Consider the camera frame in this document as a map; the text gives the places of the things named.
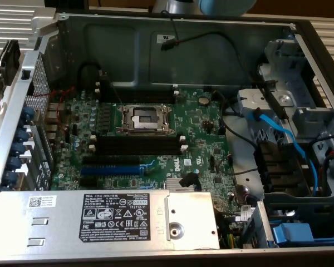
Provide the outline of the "blue expansion slot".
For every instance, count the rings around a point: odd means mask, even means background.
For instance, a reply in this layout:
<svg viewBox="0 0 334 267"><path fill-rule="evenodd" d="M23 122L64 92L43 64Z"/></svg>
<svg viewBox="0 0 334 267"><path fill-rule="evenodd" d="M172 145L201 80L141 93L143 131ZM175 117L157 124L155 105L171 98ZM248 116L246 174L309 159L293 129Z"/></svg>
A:
<svg viewBox="0 0 334 267"><path fill-rule="evenodd" d="M140 175L139 166L83 167L81 175Z"/></svg>

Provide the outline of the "black RAM slot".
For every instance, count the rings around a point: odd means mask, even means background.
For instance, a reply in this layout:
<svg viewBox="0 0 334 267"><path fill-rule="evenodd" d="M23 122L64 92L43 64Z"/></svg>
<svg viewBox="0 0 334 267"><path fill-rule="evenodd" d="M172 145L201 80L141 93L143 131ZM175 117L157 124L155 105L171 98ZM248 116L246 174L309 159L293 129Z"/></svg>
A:
<svg viewBox="0 0 334 267"><path fill-rule="evenodd" d="M181 155L179 146L96 145L96 155Z"/></svg>
<svg viewBox="0 0 334 267"><path fill-rule="evenodd" d="M118 88L112 89L113 93L117 93L121 97L138 97L138 96L151 96L151 97L171 97L174 94L174 90L136 90Z"/></svg>
<svg viewBox="0 0 334 267"><path fill-rule="evenodd" d="M165 96L165 95L127 95L120 96L120 100L122 103L165 103L165 104L173 104L174 98L173 96Z"/></svg>
<svg viewBox="0 0 334 267"><path fill-rule="evenodd" d="M179 139L175 136L98 136L96 140L100 145L131 145L131 144L157 144L179 146Z"/></svg>

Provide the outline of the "silver power supply unit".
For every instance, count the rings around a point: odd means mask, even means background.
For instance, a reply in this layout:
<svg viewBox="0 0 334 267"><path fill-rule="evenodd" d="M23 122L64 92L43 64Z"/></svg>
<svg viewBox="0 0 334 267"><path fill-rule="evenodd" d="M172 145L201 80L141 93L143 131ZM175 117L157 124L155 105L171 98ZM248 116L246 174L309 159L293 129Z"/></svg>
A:
<svg viewBox="0 0 334 267"><path fill-rule="evenodd" d="M219 250L208 192L0 192L0 262Z"/></svg>

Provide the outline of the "black plastic bracket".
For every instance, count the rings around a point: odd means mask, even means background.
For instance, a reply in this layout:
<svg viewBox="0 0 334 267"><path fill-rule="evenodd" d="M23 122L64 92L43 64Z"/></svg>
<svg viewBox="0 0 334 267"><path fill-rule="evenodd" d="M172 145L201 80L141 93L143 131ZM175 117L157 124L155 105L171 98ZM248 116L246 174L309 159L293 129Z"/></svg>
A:
<svg viewBox="0 0 334 267"><path fill-rule="evenodd" d="M258 143L255 162L265 193L285 193L295 197L310 196L298 152L292 144L270 141Z"/></svg>

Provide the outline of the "short black expansion slot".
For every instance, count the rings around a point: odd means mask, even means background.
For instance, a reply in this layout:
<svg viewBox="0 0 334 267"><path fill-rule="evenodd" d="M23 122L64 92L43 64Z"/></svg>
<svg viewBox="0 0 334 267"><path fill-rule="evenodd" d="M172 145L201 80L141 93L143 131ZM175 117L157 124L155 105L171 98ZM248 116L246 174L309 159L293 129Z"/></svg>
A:
<svg viewBox="0 0 334 267"><path fill-rule="evenodd" d="M79 179L79 186L84 188L97 188L97 177L81 176Z"/></svg>

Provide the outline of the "green motherboard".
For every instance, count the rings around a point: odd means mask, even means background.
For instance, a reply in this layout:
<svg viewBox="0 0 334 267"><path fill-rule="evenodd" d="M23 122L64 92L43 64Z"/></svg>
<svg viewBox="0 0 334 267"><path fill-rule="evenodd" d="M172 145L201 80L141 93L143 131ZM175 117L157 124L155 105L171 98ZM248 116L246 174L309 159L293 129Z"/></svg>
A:
<svg viewBox="0 0 334 267"><path fill-rule="evenodd" d="M208 106L200 106L198 98L207 97ZM101 100L97 92L82 91L61 103L66 107L66 128L52 145L55 171L52 190L167 190L167 178L183 178L193 172L199 176L194 192L209 192L214 208L224 217L240 215L236 197L233 158L225 138L225 126L220 116L221 98L202 89L174 91L174 103L122 103L110 96ZM115 126L122 105L165 104L173 109L170 118L179 139L181 155L122 155L138 156L139 165L83 165L84 156L96 155L98 136L126 136L116 133ZM83 167L139 166L140 175L81 175ZM97 188L79 186L81 176L97 177Z"/></svg>

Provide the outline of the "dark hard disk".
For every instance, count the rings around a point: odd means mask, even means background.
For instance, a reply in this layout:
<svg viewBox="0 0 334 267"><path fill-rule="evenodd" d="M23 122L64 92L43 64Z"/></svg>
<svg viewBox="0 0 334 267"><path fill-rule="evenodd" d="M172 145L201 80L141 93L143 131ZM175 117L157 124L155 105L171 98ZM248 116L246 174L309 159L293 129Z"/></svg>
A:
<svg viewBox="0 0 334 267"><path fill-rule="evenodd" d="M5 86L10 86L19 69L19 58L21 52L18 41L12 39L7 41L0 55L0 77Z"/></svg>

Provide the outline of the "CPU socket with metal frame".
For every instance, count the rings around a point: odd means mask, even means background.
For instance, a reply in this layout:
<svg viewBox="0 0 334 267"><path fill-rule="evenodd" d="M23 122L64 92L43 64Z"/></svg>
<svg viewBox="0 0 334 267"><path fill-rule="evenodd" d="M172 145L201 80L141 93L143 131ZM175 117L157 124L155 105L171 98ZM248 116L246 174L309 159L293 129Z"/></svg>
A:
<svg viewBox="0 0 334 267"><path fill-rule="evenodd" d="M136 136L168 136L175 134L170 118L173 109L165 104L122 105L117 109L121 115L115 126L117 134Z"/></svg>

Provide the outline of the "blue plastic latch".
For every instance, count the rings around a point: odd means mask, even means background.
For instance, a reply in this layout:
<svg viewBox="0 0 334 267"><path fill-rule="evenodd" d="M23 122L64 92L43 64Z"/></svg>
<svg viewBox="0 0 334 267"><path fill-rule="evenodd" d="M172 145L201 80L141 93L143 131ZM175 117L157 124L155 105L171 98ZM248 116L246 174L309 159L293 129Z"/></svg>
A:
<svg viewBox="0 0 334 267"><path fill-rule="evenodd" d="M314 242L308 223L281 223L272 229L274 241L279 247L304 245Z"/></svg>

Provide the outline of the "grey metal PC case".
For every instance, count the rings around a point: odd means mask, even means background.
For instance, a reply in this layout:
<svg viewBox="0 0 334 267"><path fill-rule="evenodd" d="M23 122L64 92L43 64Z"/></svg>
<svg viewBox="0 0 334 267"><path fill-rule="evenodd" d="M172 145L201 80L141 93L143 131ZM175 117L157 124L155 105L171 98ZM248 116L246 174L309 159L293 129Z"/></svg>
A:
<svg viewBox="0 0 334 267"><path fill-rule="evenodd" d="M221 98L220 116L233 158L240 215L224 217L214 207L219 250L202 254L78 260L4 261L0 265L129 265L180 267L252 267L255 265L334 267L334 196L295 197L266 193L262 198L237 189L241 147L250 157L257 149L249 132L237 129L242 114L237 94L255 88L257 66L266 61L268 42L301 36L334 95L334 61L307 21L214 18L112 11L59 11L0 3L0 53L16 39L23 61L0 128L0 192L52 190L55 159L48 141L48 105L97 92L99 99L120 98L112 89L202 89ZM35 109L23 122L23 107ZM29 133L18 156L16 186L2 184L16 130ZM314 242L279 247L272 229L281 223L308 223Z"/></svg>

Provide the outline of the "silver finned heat sink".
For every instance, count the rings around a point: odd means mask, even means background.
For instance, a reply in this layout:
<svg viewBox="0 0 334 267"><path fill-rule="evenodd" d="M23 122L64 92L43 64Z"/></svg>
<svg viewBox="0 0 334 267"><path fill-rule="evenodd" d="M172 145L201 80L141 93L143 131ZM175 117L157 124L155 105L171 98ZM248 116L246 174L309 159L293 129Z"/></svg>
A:
<svg viewBox="0 0 334 267"><path fill-rule="evenodd" d="M170 192L194 192L194 186L182 187L179 183L181 178L167 178L166 179L166 189Z"/></svg>

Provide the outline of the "long black expansion slot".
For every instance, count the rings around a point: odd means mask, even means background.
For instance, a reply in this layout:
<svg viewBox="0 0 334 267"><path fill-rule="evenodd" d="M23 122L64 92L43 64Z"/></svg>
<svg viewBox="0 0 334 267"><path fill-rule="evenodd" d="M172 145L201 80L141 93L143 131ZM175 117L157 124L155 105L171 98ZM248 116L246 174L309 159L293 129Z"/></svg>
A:
<svg viewBox="0 0 334 267"><path fill-rule="evenodd" d="M139 165L138 156L84 156L83 165Z"/></svg>

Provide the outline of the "blue slot clip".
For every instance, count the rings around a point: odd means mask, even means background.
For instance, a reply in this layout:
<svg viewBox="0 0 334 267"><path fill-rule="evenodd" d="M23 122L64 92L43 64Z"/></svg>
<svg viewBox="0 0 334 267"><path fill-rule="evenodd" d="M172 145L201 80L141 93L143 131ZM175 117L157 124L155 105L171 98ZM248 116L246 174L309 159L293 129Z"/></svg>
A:
<svg viewBox="0 0 334 267"><path fill-rule="evenodd" d="M26 146L23 143L13 142L10 148L10 155L18 157L26 152Z"/></svg>
<svg viewBox="0 0 334 267"><path fill-rule="evenodd" d="M22 167L22 161L20 158L13 156L8 157L6 162L7 170L14 171L16 169L20 169L21 167Z"/></svg>
<svg viewBox="0 0 334 267"><path fill-rule="evenodd" d="M25 106L22 109L21 115L20 115L20 119L23 122L31 122L34 117L35 117L35 109L29 106Z"/></svg>
<svg viewBox="0 0 334 267"><path fill-rule="evenodd" d="M14 139L16 142L27 142L30 138L29 133L27 133L25 130L18 129L16 130Z"/></svg>
<svg viewBox="0 0 334 267"><path fill-rule="evenodd" d="M6 186L16 186L16 183L18 181L18 175L16 172L13 171L6 171L3 174L2 177L2 184L5 184Z"/></svg>

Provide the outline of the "metal port block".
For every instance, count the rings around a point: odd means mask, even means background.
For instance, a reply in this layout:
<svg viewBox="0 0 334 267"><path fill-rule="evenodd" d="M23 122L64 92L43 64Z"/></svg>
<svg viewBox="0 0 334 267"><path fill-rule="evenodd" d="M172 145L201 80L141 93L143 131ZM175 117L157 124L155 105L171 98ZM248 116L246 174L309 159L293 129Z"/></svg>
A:
<svg viewBox="0 0 334 267"><path fill-rule="evenodd" d="M66 128L66 107L64 103L53 102L48 105L45 115L45 127L50 144L54 144Z"/></svg>

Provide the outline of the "metal disk bay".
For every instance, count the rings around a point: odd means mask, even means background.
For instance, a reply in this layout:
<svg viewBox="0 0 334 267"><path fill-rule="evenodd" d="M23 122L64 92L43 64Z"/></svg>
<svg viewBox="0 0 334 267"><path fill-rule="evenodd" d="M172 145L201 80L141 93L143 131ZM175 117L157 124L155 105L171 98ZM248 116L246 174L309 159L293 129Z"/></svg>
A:
<svg viewBox="0 0 334 267"><path fill-rule="evenodd" d="M302 161L310 196L334 196L334 95L301 36L275 39L257 66L260 82L237 94L237 129L261 141L292 144ZM237 189L262 198L254 153L237 148Z"/></svg>

